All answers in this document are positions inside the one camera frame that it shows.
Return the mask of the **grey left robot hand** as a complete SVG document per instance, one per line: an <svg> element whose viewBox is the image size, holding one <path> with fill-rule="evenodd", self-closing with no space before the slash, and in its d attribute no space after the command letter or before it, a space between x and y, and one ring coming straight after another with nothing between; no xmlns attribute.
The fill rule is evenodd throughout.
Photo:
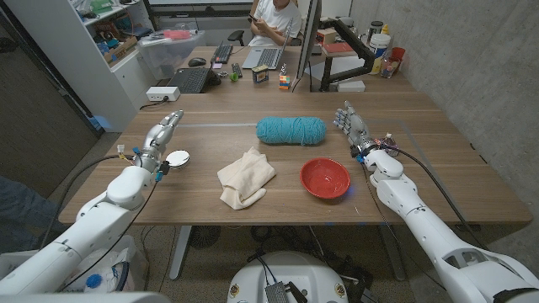
<svg viewBox="0 0 539 303"><path fill-rule="evenodd" d="M183 110L175 111L165 116L159 124L154 125L149 130L140 153L134 161L136 166L145 168L150 173L156 170L159 166L160 158L166 150L166 145L170 142L183 115Z"/></svg>

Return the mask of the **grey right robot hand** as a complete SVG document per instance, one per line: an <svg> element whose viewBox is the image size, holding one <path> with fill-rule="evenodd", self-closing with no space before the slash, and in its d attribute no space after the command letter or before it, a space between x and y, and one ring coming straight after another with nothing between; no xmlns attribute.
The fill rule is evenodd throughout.
<svg viewBox="0 0 539 303"><path fill-rule="evenodd" d="M370 152L380 149L371 137L366 122L348 100L344 101L344 109L336 110L333 123L347 135L352 157L366 157Z"/></svg>

